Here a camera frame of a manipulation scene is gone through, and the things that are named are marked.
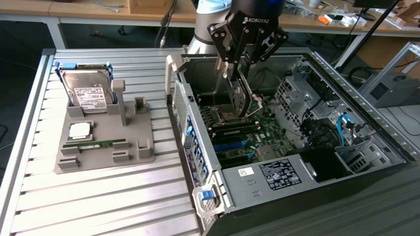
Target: dark floor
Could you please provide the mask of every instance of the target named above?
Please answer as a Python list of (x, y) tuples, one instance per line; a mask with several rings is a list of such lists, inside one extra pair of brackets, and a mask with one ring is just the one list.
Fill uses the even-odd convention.
[[(157, 27), (126, 27), (127, 35), (118, 32), (119, 26), (77, 25), (63, 24), (63, 31), (70, 48), (153, 48), (158, 34)], [(193, 29), (171, 28), (169, 31), (167, 46), (181, 47), (189, 44), (193, 37)], [(314, 37), (314, 44), (307, 40)], [(318, 51), (329, 61), (335, 60), (343, 50), (334, 44), (335, 35), (310, 35), (306, 33), (291, 33), (290, 42), (286, 47), (310, 47)], [(347, 35), (337, 37), (338, 42), (345, 44)], [(0, 124), (9, 127), (9, 133), (0, 143), (0, 149), (15, 142), (21, 119), (23, 116), (35, 70), (38, 67), (43, 48), (54, 48), (54, 42), (46, 24), (30, 22), (3, 22), (0, 21)], [(27, 66), (17, 65), (9, 61), (22, 63)], [(349, 68), (363, 65), (358, 58), (351, 62)], [(0, 177), (7, 166), (13, 148), (0, 150)]]

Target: motherboard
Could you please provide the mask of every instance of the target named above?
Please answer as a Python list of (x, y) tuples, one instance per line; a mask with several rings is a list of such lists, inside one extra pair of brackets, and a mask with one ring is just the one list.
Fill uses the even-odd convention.
[[(253, 103), (250, 114), (258, 109)], [(201, 112), (223, 169), (277, 159), (297, 148), (267, 104), (247, 118), (235, 117), (231, 104), (202, 106)]]

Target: computer monitor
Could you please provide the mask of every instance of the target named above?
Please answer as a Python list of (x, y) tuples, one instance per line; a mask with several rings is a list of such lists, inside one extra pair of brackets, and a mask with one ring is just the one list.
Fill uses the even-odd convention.
[(355, 0), (354, 7), (361, 7), (361, 17), (369, 21), (377, 20), (377, 17), (369, 13), (370, 8), (387, 9), (394, 0)]

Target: robotiq logo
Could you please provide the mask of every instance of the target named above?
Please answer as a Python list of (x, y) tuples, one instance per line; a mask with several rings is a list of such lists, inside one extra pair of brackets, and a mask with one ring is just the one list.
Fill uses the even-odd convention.
[(246, 17), (246, 18), (245, 18), (245, 21), (243, 21), (243, 24), (247, 24), (249, 22), (253, 22), (253, 23), (266, 23), (266, 24), (269, 24), (269, 23), (270, 23), (270, 20), (267, 20), (267, 19), (261, 19), (261, 18), (249, 18), (249, 17)]

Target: warning label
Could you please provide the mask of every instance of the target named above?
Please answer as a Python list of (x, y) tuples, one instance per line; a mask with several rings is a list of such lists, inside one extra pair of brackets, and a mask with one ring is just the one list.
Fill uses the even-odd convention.
[(107, 108), (105, 89), (102, 87), (75, 88), (75, 92), (83, 109)]
[(279, 190), (302, 183), (289, 159), (263, 164), (261, 168), (273, 190)]

